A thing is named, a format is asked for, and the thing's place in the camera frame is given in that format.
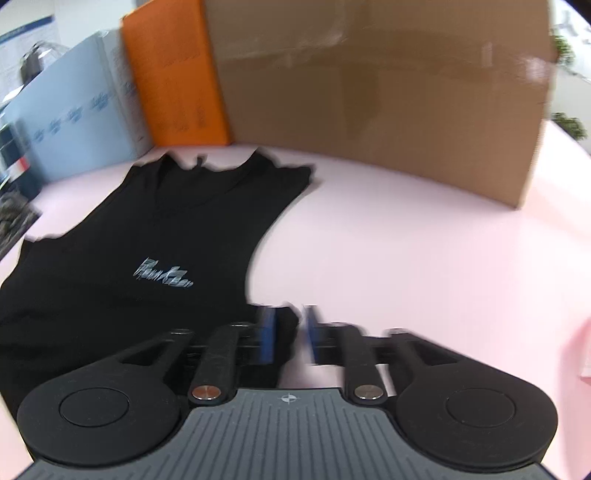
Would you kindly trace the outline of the black t-shirt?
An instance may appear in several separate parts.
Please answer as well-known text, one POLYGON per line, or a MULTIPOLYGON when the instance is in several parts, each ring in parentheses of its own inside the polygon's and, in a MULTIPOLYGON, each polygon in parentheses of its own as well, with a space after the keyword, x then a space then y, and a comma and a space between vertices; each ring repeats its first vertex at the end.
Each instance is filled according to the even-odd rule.
POLYGON ((70 231, 25 241, 1 287, 8 410, 46 381, 170 330, 204 339, 256 322, 250 261, 313 173, 263 151, 228 170, 185 169, 168 153, 131 167, 70 231))

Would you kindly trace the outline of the brown cardboard box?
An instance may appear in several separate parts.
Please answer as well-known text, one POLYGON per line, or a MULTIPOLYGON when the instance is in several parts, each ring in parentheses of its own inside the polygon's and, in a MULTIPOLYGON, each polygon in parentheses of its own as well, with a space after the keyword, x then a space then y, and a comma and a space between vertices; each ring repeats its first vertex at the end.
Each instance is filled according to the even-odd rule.
POLYGON ((239 143, 315 152, 512 207, 554 78, 544 1, 209 1, 239 143))

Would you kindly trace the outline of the camouflage garment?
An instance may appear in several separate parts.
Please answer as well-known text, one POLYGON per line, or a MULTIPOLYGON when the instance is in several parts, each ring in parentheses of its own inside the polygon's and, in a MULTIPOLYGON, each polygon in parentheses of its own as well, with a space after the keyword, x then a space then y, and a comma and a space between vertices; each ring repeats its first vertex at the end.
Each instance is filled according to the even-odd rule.
POLYGON ((11 191, 1 196, 0 259, 8 254, 40 216, 41 212, 20 193, 11 191))

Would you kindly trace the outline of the light blue cardboard box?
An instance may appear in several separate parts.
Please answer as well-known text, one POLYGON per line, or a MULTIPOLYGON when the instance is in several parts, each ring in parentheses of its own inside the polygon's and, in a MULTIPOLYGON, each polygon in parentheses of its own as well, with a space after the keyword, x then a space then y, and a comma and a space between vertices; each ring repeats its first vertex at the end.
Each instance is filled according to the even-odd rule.
POLYGON ((118 29, 64 53, 8 104, 4 118, 44 183, 131 162, 153 147, 118 29))

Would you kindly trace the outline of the orange cardboard box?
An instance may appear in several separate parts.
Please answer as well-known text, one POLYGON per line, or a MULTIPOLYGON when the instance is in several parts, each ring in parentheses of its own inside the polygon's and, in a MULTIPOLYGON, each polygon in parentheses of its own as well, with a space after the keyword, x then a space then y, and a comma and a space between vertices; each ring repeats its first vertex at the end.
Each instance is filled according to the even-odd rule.
POLYGON ((154 145, 231 143, 204 2, 149 1, 122 18, 121 32, 154 145))

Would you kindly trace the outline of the dark green thermos bottle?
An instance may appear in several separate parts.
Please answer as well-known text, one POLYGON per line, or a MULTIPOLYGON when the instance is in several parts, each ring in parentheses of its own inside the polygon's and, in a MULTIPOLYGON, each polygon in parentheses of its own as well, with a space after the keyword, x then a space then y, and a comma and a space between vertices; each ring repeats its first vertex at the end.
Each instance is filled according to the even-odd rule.
POLYGON ((35 199, 41 192, 41 183, 33 173, 23 147, 10 124, 1 127, 1 156, 10 181, 27 200, 35 199))

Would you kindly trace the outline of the blue white wall poster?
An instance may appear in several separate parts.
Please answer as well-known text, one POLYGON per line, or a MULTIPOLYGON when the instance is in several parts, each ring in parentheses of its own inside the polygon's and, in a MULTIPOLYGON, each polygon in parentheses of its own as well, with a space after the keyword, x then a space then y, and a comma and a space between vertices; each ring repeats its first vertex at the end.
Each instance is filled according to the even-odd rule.
POLYGON ((22 86, 21 59, 34 44, 40 41, 59 42, 58 29, 53 15, 29 22, 1 35, 1 98, 22 86))

